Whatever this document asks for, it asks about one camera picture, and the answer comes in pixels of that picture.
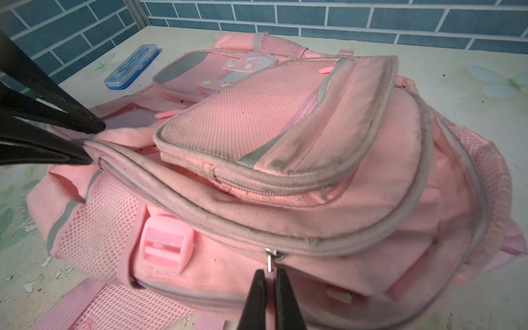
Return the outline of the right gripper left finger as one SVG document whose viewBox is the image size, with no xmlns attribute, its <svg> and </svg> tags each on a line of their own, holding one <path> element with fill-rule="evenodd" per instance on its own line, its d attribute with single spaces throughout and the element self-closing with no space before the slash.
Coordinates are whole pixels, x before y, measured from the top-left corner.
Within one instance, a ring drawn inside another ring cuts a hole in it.
<svg viewBox="0 0 528 330">
<path fill-rule="evenodd" d="M 237 330 L 266 330 L 267 294 L 265 271 L 258 269 L 254 273 Z"/>
</svg>

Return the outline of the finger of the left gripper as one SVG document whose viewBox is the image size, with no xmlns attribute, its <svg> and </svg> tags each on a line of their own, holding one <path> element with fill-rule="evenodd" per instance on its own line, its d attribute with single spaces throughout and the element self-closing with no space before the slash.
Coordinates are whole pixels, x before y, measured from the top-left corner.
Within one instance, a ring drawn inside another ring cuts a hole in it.
<svg viewBox="0 0 528 330">
<path fill-rule="evenodd" d="M 19 119 L 1 120 L 1 165 L 84 166 L 93 159 L 79 144 Z"/>
<path fill-rule="evenodd" d="M 46 103 L 1 85 L 4 114 L 73 131 L 95 134 L 106 124 L 60 88 L 7 35 L 1 33 L 1 72 L 41 96 Z"/>
</svg>

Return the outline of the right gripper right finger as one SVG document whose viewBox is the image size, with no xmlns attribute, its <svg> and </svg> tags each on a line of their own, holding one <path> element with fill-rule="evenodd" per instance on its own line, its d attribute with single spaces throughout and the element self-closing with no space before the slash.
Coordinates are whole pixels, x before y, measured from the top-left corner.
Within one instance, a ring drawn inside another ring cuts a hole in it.
<svg viewBox="0 0 528 330">
<path fill-rule="evenodd" d="M 307 330 L 287 271 L 278 268 L 275 274 L 276 328 Z"/>
</svg>

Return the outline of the blue clear pencil case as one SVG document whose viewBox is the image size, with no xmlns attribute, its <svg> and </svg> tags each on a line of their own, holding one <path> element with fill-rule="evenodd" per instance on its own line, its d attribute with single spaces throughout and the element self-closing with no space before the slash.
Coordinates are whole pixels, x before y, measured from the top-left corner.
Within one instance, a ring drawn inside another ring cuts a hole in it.
<svg viewBox="0 0 528 330">
<path fill-rule="evenodd" d="M 141 45 L 121 63 L 105 80 L 110 90 L 124 90 L 150 65 L 161 49 L 154 44 Z"/>
</svg>

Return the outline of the pink student backpack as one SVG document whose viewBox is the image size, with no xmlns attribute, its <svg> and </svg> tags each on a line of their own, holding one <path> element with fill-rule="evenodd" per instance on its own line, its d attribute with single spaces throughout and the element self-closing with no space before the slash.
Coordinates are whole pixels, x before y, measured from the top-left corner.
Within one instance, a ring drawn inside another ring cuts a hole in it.
<svg viewBox="0 0 528 330">
<path fill-rule="evenodd" d="M 396 56 L 226 34 L 142 91 L 53 126 L 90 165 L 51 164 L 27 206 L 86 279 L 37 329 L 240 320 L 287 271 L 307 329 L 407 329 L 455 284 L 527 254 L 495 145 L 426 104 Z"/>
</svg>

